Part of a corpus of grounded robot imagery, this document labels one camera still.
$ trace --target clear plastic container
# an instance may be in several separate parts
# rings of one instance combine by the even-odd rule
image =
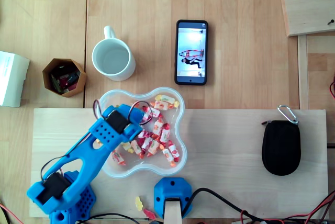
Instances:
[[[100,99],[100,104],[102,111],[104,111],[110,105],[132,105],[138,100],[144,100],[148,103],[154,102],[154,98],[159,94],[173,97],[176,99],[176,101],[180,102],[178,108],[161,111],[164,117],[164,122],[170,124],[169,140],[171,140],[176,145],[176,148],[180,155],[179,161],[175,163],[176,166],[170,166],[170,163],[167,161],[161,150],[158,150],[157,153],[151,157],[147,157],[146,154],[144,159],[141,160],[139,156],[135,153],[129,153],[124,150],[122,146],[119,146],[116,150],[124,158],[126,165],[123,166],[116,164],[110,155],[106,160],[105,164],[103,165],[103,171],[109,176],[114,178],[123,178],[139,170],[151,170],[162,176],[170,176],[179,172],[184,167],[187,160],[187,150],[179,135],[179,125],[184,115],[185,103],[183,98],[177,91],[168,87],[160,87],[146,94],[135,95],[120,89],[115,89],[105,93]],[[153,124],[156,120],[156,118],[153,118],[149,123],[144,125],[144,129],[152,131]]]

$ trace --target smartphone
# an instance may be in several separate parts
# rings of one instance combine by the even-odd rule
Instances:
[[[207,82],[208,23],[179,20],[176,26],[174,81],[176,84],[204,85]]]

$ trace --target carabiner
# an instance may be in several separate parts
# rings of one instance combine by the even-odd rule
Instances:
[[[285,107],[285,108],[291,113],[291,115],[294,117],[293,120],[289,119],[289,117],[286,116],[286,114],[281,110],[282,107]],[[296,125],[299,123],[298,118],[294,115],[293,111],[291,111],[291,108],[289,108],[287,105],[278,105],[277,109],[278,109],[279,112],[280,112],[281,114],[283,114],[284,117],[285,117],[288,121],[290,121],[291,123],[296,124]]]

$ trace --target cardboard container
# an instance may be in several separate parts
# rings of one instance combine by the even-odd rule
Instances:
[[[0,51],[0,105],[20,107],[29,59]]]
[[[80,76],[77,82],[77,86],[72,91],[66,92],[64,94],[59,94],[56,92],[53,88],[52,81],[50,80],[50,72],[57,66],[63,65],[63,64],[69,64],[74,63],[74,65],[77,67],[77,69],[80,71]],[[44,87],[48,89],[49,91],[61,96],[61,97],[72,97],[84,90],[85,82],[86,82],[86,73],[84,72],[83,68],[78,64],[76,61],[72,59],[61,59],[61,58],[54,58],[51,60],[51,62],[44,68],[42,71],[43,73],[43,81],[44,81]]]

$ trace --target white mug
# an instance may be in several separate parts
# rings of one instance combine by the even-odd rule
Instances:
[[[134,73],[136,62],[129,47],[120,39],[110,26],[104,28],[105,39],[93,49],[94,67],[102,75],[114,81],[123,81]]]

